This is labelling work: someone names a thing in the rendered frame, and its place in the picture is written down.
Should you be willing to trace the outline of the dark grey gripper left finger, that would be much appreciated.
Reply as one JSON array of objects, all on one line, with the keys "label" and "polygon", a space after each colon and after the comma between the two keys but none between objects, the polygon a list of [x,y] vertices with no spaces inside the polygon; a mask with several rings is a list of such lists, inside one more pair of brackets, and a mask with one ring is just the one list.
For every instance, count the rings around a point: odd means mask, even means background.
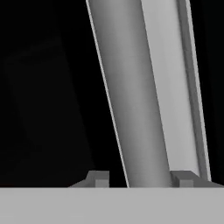
[{"label": "dark grey gripper left finger", "polygon": [[109,171],[89,171],[86,178],[72,185],[72,188],[109,188]]}]

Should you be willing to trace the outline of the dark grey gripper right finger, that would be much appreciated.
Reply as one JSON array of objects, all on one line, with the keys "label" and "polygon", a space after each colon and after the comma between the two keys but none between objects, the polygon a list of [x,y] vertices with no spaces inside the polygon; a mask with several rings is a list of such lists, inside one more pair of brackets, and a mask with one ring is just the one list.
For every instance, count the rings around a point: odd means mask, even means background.
[{"label": "dark grey gripper right finger", "polygon": [[179,188],[224,188],[211,181],[200,178],[192,171],[171,171],[172,185]]}]

